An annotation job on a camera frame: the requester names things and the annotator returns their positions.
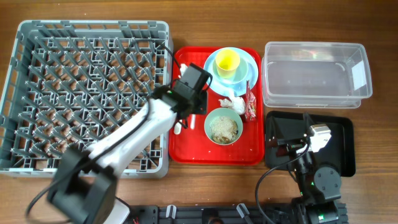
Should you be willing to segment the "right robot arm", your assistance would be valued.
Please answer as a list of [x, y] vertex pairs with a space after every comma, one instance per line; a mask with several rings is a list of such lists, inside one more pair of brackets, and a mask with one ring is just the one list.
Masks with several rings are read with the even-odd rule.
[[341, 198], [341, 176], [329, 165], [320, 165], [315, 154], [331, 139], [326, 124], [318, 124], [307, 113], [303, 114], [303, 133], [296, 131], [296, 138], [285, 137], [275, 118], [271, 118], [271, 138], [267, 144], [276, 148], [277, 157], [287, 156], [288, 161], [272, 170], [294, 171], [300, 197], [292, 200], [292, 209], [298, 223], [326, 223], [339, 220], [336, 200]]

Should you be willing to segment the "grey dishwasher rack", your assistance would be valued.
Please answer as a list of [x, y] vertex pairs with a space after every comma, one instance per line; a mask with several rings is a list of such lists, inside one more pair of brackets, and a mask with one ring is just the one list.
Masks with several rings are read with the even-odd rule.
[[1, 173], [51, 177], [170, 82], [164, 21], [24, 21], [1, 96]]

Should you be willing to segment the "yellow plastic cup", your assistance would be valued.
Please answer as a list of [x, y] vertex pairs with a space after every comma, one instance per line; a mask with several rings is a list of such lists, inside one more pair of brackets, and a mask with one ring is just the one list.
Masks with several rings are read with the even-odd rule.
[[237, 51], [233, 49], [221, 49], [215, 58], [216, 69], [221, 78], [234, 77], [237, 68], [240, 64], [240, 56]]

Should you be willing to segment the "light blue plate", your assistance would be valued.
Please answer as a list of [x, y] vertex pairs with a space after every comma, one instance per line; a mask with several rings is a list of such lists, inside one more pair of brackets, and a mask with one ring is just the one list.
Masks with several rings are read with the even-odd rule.
[[219, 82], [216, 77], [215, 74], [213, 72], [213, 62], [215, 62], [215, 58], [216, 58], [216, 54], [221, 50], [216, 50], [215, 52], [213, 52], [205, 61], [204, 64], [204, 69], [211, 73], [213, 76], [213, 80], [212, 83], [210, 85], [210, 88], [217, 94], [221, 95], [221, 96], [229, 96], [230, 93], [232, 91], [234, 91], [234, 95], [235, 96], [242, 96], [246, 94], [246, 82], [249, 80], [250, 83], [250, 87], [251, 89], [254, 88], [256, 82], [257, 82], [257, 78], [259, 76], [259, 71], [258, 71], [258, 67], [257, 67], [257, 63], [254, 59], [254, 57], [252, 57], [247, 51], [239, 49], [239, 48], [235, 48], [235, 47], [226, 47], [227, 49], [233, 49], [235, 51], [237, 51], [237, 53], [240, 56], [240, 59], [245, 59], [248, 63], [248, 74], [245, 78], [244, 81], [241, 81], [237, 84], [234, 85], [225, 85], [224, 83]]

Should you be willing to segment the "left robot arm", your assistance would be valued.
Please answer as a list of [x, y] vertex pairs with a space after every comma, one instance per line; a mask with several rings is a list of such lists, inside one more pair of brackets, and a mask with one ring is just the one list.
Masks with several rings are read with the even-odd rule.
[[115, 132], [84, 151], [66, 150], [47, 201], [72, 223], [124, 223], [131, 209], [116, 198], [123, 171], [176, 123], [206, 112], [212, 79], [211, 73], [191, 63], [181, 78], [156, 88], [142, 109]]

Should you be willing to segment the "rice food scraps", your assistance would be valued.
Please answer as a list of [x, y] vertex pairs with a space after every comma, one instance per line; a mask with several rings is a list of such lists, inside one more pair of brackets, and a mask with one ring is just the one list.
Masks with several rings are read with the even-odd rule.
[[227, 116], [216, 117], [210, 123], [211, 138], [218, 144], [229, 144], [238, 135], [238, 125]]

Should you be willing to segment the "red plastic tray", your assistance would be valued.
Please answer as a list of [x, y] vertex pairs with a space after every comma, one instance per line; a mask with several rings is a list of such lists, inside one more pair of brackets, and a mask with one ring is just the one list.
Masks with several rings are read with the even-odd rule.
[[[221, 47], [182, 47], [175, 53], [179, 63], [189, 65], [194, 63], [200, 67], [205, 65], [205, 60], [211, 53]], [[243, 133], [234, 143], [224, 146], [213, 143], [205, 134], [205, 118], [208, 113], [220, 107], [218, 95], [211, 89], [208, 93], [208, 106], [206, 115], [196, 115], [195, 128], [182, 128], [176, 135], [169, 131], [169, 154], [173, 160], [190, 164], [213, 165], [242, 165], [252, 166], [264, 158], [264, 106], [262, 100], [262, 78], [257, 79], [251, 90], [256, 97], [256, 120], [246, 121], [242, 116]]]

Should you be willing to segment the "black tray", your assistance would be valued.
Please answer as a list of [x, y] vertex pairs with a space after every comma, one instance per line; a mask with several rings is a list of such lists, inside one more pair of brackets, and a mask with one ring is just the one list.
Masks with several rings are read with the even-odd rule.
[[[284, 111], [271, 111], [267, 118], [274, 117], [277, 126], [277, 139], [299, 139], [305, 133], [303, 114]], [[340, 176], [352, 177], [356, 172], [354, 153], [354, 127], [350, 119], [337, 116], [311, 115], [315, 124], [326, 124], [331, 130], [328, 144], [314, 154], [318, 164], [333, 166]]]

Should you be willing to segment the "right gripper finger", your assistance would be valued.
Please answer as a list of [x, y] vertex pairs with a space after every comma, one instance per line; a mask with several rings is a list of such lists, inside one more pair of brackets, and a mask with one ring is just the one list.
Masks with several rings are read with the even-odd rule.
[[305, 112], [303, 114], [303, 122], [305, 125], [305, 134], [310, 134], [310, 127], [315, 124], [310, 114]]
[[268, 127], [266, 131], [268, 137], [267, 146], [275, 146], [277, 144], [277, 126], [273, 116], [267, 118], [267, 127]]

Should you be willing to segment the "red snack wrapper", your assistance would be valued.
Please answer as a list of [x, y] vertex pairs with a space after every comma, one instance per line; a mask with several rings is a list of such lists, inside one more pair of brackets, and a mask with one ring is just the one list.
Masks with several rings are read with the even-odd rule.
[[249, 80], [246, 82], [245, 118], [248, 121], [256, 120], [256, 97], [251, 91]]

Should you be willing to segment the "white napkin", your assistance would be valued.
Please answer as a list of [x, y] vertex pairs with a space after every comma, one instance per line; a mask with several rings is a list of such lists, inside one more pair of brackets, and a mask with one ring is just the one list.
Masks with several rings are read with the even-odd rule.
[[246, 110], [246, 103], [241, 97], [232, 97], [219, 100], [220, 106], [235, 111], [238, 115], [243, 115]]

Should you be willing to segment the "clear plastic bin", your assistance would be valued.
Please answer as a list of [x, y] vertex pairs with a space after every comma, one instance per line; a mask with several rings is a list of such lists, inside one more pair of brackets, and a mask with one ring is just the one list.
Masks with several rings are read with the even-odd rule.
[[341, 42], [268, 42], [264, 104], [271, 108], [357, 108], [373, 94], [366, 49]]

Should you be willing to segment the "green bowl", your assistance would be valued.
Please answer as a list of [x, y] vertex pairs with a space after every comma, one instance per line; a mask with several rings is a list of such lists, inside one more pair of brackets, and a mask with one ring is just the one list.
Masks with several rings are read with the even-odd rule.
[[[233, 142], [229, 143], [229, 144], [218, 144], [218, 143], [215, 143], [214, 140], [212, 140], [212, 138], [211, 138], [210, 123], [216, 117], [219, 117], [219, 116], [227, 116], [227, 117], [235, 120], [235, 122], [238, 125], [238, 135], [236, 136], [236, 139]], [[243, 122], [242, 122], [242, 119], [241, 119], [240, 115], [238, 115], [235, 111], [233, 111], [233, 110], [231, 110], [229, 108], [217, 108], [217, 109], [214, 109], [213, 111], [211, 111], [207, 115], [207, 117], [205, 119], [204, 129], [205, 129], [205, 134], [206, 134], [206, 136], [208, 137], [209, 140], [211, 140], [215, 144], [226, 146], [226, 145], [230, 145], [230, 144], [236, 142], [241, 137], [241, 135], [243, 133]]]

